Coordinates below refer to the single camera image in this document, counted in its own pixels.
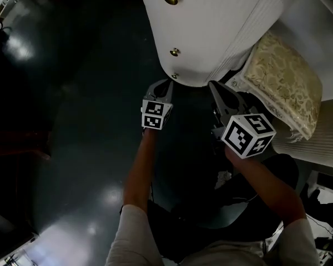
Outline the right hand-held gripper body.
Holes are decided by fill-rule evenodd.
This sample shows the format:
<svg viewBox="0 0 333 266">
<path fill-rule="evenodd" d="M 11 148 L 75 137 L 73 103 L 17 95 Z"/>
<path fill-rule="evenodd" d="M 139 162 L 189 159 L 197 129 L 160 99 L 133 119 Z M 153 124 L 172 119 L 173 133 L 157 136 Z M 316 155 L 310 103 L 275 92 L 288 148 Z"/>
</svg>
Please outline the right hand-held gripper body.
<svg viewBox="0 0 333 266">
<path fill-rule="evenodd" d="M 213 152 L 220 155 L 221 148 L 226 145 L 240 158 L 259 155 L 271 143 L 276 131 L 264 114 L 258 113 L 255 107 L 243 105 L 237 110 L 225 109 L 219 112 L 212 106 L 217 123 L 211 130 Z"/>
</svg>

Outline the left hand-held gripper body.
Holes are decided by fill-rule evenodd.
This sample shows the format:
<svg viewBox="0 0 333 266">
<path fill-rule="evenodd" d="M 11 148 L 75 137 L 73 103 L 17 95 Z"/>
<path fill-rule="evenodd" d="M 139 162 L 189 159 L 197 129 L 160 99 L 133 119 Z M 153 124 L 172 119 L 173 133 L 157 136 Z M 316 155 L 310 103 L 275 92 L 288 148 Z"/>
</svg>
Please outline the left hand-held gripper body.
<svg viewBox="0 0 333 266">
<path fill-rule="evenodd" d="M 161 130 L 169 120 L 172 108 L 171 96 L 163 98 L 151 94 L 145 96 L 141 107 L 142 127 Z"/>
</svg>

